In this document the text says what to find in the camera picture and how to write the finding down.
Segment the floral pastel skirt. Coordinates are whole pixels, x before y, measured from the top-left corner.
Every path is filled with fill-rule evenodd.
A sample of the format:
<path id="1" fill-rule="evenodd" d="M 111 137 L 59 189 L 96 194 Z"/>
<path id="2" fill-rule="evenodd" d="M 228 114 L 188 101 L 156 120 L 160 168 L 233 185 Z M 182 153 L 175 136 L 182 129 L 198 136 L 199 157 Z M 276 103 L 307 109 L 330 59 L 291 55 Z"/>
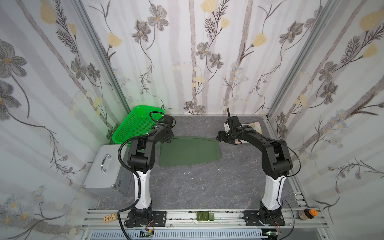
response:
<path id="1" fill-rule="evenodd" d="M 245 127 L 245 126 L 249 126 L 250 128 L 252 128 L 256 132 L 262 134 L 262 127 L 261 127 L 260 122 L 242 124 L 242 127 Z M 239 140 L 239 139 L 237 139 L 237 142 L 238 143 L 243 143 L 243 144 L 248 144 L 249 143 L 249 142 L 247 142 L 245 140 Z"/>

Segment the dark green skirt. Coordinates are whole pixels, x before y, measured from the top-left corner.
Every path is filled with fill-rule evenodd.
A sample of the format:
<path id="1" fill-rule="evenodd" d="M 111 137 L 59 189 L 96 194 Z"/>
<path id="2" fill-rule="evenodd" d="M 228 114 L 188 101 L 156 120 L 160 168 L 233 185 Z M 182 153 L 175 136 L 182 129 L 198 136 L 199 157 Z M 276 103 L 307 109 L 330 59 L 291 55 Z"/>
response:
<path id="1" fill-rule="evenodd" d="M 220 144 L 215 138 L 177 136 L 161 145 L 161 167 L 190 166 L 222 158 Z"/>

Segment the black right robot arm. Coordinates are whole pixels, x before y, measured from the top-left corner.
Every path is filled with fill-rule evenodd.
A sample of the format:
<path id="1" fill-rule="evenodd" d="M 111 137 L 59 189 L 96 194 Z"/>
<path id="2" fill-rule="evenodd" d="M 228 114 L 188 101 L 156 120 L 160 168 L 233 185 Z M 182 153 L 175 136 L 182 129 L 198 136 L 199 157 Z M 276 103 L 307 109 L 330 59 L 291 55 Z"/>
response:
<path id="1" fill-rule="evenodd" d="M 284 226 L 281 194 L 284 182 L 293 168 L 287 143 L 284 140 L 264 136 L 249 125 L 242 125 L 237 116 L 228 116 L 224 127 L 224 131 L 218 132 L 217 141 L 232 145 L 245 141 L 262 153 L 262 169 L 266 175 L 266 185 L 255 218 L 256 222 L 264 226 L 272 224 Z"/>

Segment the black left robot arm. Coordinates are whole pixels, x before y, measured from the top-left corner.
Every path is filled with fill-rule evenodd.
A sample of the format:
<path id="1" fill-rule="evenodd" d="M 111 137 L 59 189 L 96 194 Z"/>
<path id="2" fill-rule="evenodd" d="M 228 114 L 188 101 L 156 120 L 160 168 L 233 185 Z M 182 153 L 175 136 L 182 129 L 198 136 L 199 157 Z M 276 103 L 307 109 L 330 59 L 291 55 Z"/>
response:
<path id="1" fill-rule="evenodd" d="M 131 208 L 126 227 L 146 226 L 153 221 L 152 199 L 150 195 L 150 173 L 155 164 L 157 143 L 170 142 L 174 137 L 172 128 L 176 121 L 172 116 L 163 115 L 145 135 L 130 139 L 130 149 L 125 153 L 129 168 L 135 172 L 135 205 Z"/>

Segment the green plastic basket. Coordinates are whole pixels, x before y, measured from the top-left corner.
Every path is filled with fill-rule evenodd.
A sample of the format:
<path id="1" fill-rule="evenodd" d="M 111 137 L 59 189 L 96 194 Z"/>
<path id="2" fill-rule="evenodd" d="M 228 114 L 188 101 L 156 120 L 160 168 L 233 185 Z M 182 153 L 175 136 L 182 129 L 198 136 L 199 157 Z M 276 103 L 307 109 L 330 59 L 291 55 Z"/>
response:
<path id="1" fill-rule="evenodd" d="M 149 132 L 155 124 L 155 121 L 150 117 L 151 112 L 165 113 L 164 110 L 157 107 L 145 105 L 134 107 L 114 132 L 112 136 L 114 143 L 121 145 L 124 141 L 132 137 L 144 135 Z"/>

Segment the green terminal block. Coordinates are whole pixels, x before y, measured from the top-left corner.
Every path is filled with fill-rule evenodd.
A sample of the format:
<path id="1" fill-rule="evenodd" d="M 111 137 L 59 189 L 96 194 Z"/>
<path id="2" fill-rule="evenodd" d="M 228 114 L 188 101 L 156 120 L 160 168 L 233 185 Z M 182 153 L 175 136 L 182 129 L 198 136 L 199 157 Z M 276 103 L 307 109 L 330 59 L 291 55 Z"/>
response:
<path id="1" fill-rule="evenodd" d="M 198 222 L 206 222 L 206 221 L 214 221 L 215 213 L 213 211 L 199 211 L 197 212 L 197 221 Z"/>

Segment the silver metal case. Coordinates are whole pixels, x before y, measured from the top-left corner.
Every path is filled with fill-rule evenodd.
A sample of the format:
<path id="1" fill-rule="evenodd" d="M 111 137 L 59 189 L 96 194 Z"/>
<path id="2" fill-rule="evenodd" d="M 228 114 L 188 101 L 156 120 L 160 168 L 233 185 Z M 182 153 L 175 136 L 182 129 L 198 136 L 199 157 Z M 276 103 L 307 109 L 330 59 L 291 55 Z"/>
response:
<path id="1" fill-rule="evenodd" d="M 83 189 L 98 197 L 122 197 L 128 193 L 132 173 L 118 160 L 119 145 L 104 145 L 93 161 Z"/>

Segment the orange capped bottle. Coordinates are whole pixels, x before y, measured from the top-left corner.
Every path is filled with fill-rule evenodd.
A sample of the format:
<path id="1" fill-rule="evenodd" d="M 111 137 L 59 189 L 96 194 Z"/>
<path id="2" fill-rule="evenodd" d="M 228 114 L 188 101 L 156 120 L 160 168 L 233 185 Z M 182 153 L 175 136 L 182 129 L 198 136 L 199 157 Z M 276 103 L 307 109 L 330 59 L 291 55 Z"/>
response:
<path id="1" fill-rule="evenodd" d="M 315 209 L 304 209 L 298 212 L 299 218 L 303 221 L 313 219 L 318 214 L 319 214 L 318 211 Z"/>

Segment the small wooden block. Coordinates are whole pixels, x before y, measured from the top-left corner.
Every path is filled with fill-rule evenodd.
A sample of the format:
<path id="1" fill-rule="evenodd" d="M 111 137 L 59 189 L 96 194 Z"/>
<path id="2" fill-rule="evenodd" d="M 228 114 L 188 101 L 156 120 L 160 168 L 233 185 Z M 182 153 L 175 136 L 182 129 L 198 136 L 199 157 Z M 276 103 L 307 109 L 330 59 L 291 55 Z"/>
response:
<path id="1" fill-rule="evenodd" d="M 117 213 L 104 216 L 103 223 L 110 223 L 118 219 Z"/>

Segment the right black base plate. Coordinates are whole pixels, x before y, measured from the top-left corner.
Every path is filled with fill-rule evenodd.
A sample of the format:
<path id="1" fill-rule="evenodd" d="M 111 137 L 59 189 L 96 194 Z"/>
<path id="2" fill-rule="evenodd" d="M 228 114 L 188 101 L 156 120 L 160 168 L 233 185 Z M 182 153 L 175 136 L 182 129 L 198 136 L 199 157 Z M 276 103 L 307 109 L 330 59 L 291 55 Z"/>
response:
<path id="1" fill-rule="evenodd" d="M 259 210 L 243 211 L 243 213 L 242 219 L 247 227 L 277 227 L 286 225 L 281 208 L 273 211 L 261 209 L 261 213 Z"/>

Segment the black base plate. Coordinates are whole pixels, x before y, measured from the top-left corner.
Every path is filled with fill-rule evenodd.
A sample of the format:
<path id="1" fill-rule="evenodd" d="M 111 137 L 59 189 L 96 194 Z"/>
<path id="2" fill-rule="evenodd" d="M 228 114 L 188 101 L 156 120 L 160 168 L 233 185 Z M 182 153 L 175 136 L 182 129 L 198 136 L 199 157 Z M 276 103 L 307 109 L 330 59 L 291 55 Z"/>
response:
<path id="1" fill-rule="evenodd" d="M 277 227 L 286 225 L 281 208 L 273 211 L 261 209 L 261 213 L 259 210 L 243 211 L 243 213 L 242 219 L 247 227 Z"/>
<path id="2" fill-rule="evenodd" d="M 133 209 L 128 213 L 124 222 L 127 228 L 134 227 L 165 227 L 167 220 L 167 211 L 152 211 Z"/>

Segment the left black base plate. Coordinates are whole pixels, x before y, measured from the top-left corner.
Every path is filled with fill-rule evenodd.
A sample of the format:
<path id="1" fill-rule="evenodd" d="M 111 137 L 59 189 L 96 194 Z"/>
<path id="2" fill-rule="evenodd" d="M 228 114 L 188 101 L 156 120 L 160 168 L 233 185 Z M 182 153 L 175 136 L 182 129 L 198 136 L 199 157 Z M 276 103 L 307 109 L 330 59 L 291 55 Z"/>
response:
<path id="1" fill-rule="evenodd" d="M 124 222 L 127 228 L 134 227 L 165 227 L 167 220 L 167 211 L 152 211 L 133 209 L 128 213 Z"/>

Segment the aluminium mounting rail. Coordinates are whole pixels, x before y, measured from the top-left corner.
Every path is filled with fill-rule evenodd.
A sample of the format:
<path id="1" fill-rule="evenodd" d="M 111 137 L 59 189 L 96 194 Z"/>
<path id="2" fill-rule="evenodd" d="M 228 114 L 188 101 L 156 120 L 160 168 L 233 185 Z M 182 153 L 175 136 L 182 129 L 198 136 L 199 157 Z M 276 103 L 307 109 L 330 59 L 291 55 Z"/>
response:
<path id="1" fill-rule="evenodd" d="M 160 230 L 170 230 L 170 229 L 243 229 L 243 228 L 267 228 L 267 229 L 320 229 L 327 228 L 328 224 L 321 211 L 318 211 L 318 215 L 310 220 L 303 221 L 298 217 L 298 212 L 303 210 L 303 207 L 300 206 L 299 209 L 282 209 L 282 214 L 285 220 L 285 226 L 277 227 L 247 227 L 245 221 L 242 219 L 244 216 L 243 211 L 256 211 L 258 209 L 222 209 L 222 210 L 210 210 L 215 213 L 214 221 L 198 222 L 197 221 L 197 212 L 206 211 L 206 210 L 157 210 L 157 211 L 167 211 L 167 220 L 165 227 L 134 227 L 127 228 L 127 230 L 136 230 L 136 229 L 160 229 Z M 125 220 L 128 217 L 128 213 L 121 213 L 122 223 L 124 224 Z"/>

